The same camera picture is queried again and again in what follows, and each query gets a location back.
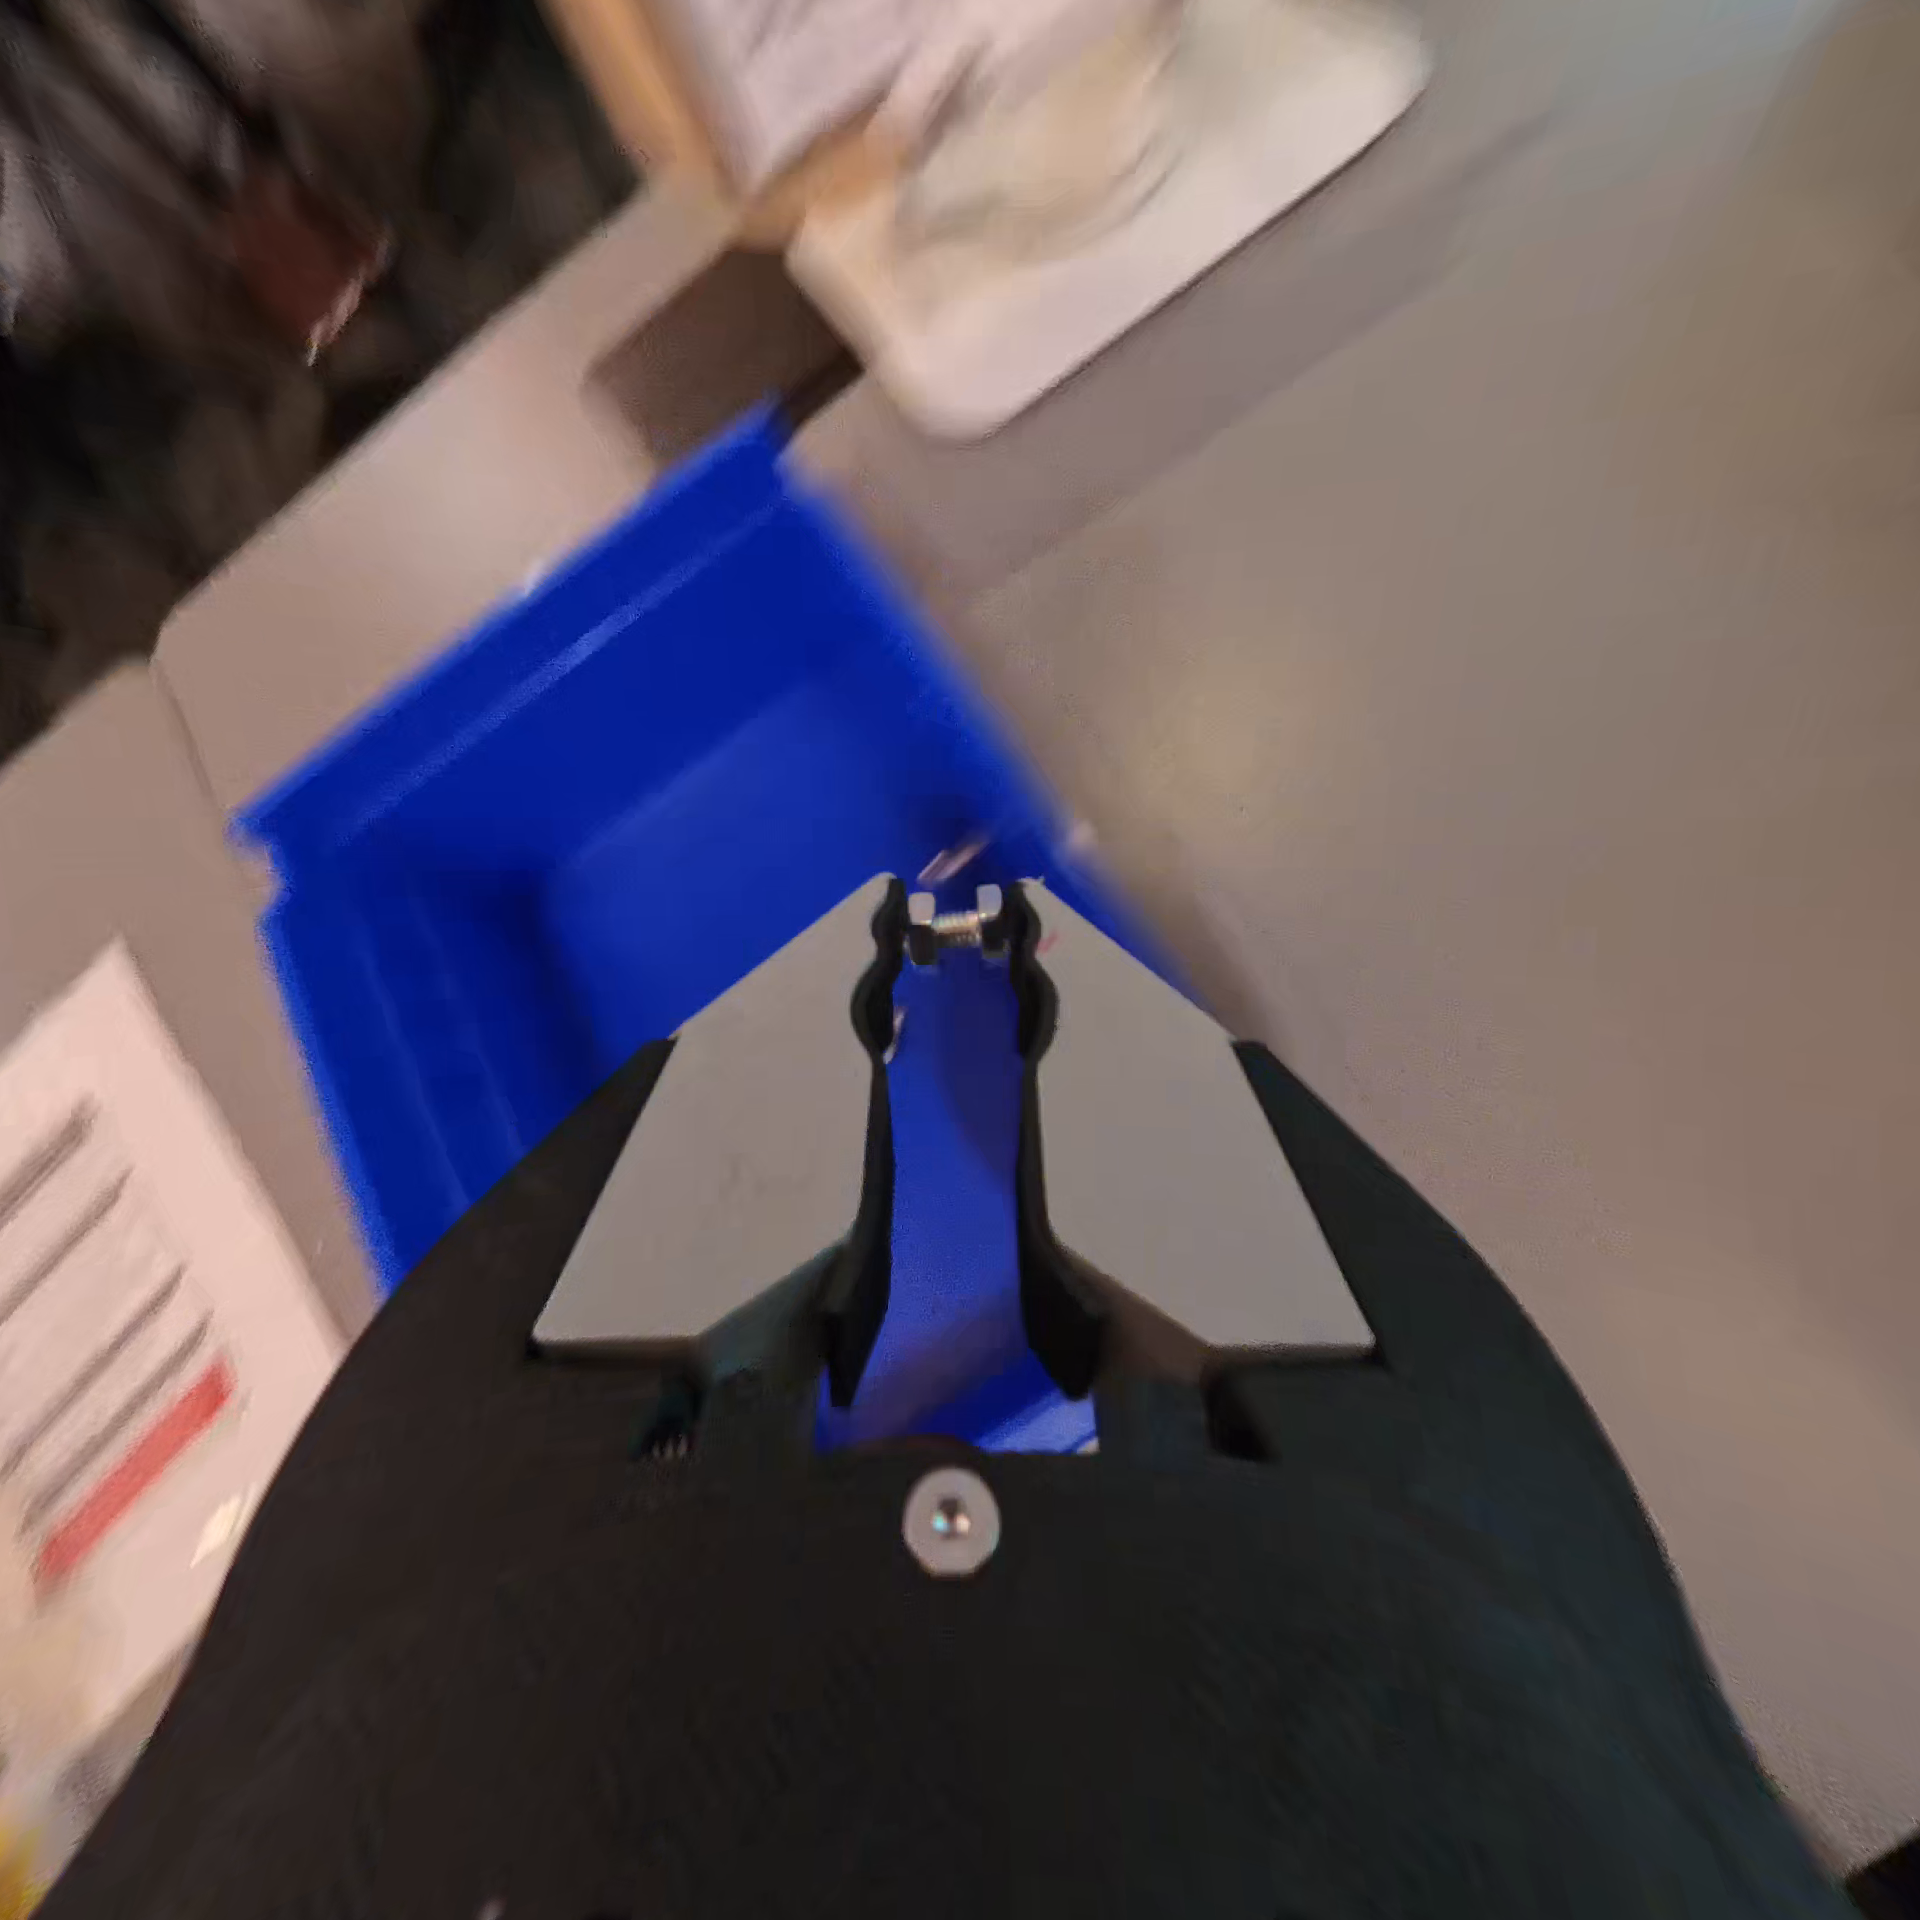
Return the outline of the printed instruction sheet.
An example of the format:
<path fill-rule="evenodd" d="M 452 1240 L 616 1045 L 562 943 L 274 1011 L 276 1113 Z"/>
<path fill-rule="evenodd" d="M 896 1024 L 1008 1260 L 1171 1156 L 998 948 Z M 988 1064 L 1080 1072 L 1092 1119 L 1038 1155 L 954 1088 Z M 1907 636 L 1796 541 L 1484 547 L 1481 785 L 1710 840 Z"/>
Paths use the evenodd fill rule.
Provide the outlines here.
<path fill-rule="evenodd" d="M 762 185 L 868 121 L 931 173 L 1104 180 L 1156 138 L 1188 20 L 1166 3 L 668 3 L 736 180 Z"/>

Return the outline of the white tablet stand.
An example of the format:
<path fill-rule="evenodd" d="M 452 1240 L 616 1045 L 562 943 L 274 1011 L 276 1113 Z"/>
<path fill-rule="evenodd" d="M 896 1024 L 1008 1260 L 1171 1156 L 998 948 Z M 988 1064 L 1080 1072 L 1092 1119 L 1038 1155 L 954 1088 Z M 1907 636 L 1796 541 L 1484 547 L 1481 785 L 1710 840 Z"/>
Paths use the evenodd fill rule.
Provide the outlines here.
<path fill-rule="evenodd" d="M 920 429 L 978 441 L 1392 130 L 1404 5 L 958 5 L 784 265 Z"/>

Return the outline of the blue plastic bin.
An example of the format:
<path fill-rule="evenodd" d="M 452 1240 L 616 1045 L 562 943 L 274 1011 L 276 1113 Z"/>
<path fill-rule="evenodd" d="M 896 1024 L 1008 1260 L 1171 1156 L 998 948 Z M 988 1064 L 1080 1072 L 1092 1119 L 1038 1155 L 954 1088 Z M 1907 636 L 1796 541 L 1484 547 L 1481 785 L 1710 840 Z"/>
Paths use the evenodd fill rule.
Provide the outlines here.
<path fill-rule="evenodd" d="M 510 1352 L 659 1045 L 861 883 L 1042 880 L 1179 983 L 971 675 L 756 417 L 242 804 L 376 1276 L 355 1375 Z"/>

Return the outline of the printed paper sheet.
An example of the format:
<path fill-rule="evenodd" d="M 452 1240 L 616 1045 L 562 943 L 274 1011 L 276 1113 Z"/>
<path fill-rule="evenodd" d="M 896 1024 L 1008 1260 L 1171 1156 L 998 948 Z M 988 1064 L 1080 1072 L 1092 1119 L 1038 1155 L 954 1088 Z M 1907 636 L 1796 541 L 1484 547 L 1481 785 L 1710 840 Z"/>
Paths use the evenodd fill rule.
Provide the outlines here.
<path fill-rule="evenodd" d="M 2 1071 L 5 1751 L 185 1652 L 346 1339 L 124 944 Z"/>

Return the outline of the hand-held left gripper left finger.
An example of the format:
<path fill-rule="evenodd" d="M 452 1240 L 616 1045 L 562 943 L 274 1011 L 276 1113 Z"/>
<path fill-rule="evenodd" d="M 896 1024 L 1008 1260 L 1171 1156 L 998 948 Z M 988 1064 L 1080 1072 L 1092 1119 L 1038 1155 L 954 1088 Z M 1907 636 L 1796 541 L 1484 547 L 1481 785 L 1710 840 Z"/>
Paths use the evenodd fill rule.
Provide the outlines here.
<path fill-rule="evenodd" d="M 906 885 L 870 877 L 683 1021 L 536 1321 L 558 1361 L 845 1409 L 892 1299 Z"/>

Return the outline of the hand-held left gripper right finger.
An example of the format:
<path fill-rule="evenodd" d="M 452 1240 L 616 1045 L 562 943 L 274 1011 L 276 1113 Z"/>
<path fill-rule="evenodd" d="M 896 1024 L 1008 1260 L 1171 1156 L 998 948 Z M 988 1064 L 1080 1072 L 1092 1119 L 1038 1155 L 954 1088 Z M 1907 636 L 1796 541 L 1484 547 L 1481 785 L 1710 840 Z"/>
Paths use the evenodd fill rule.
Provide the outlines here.
<path fill-rule="evenodd" d="M 1025 1335 L 1073 1402 L 1377 1356 L 1235 1036 L 1040 880 L 1008 890 Z"/>

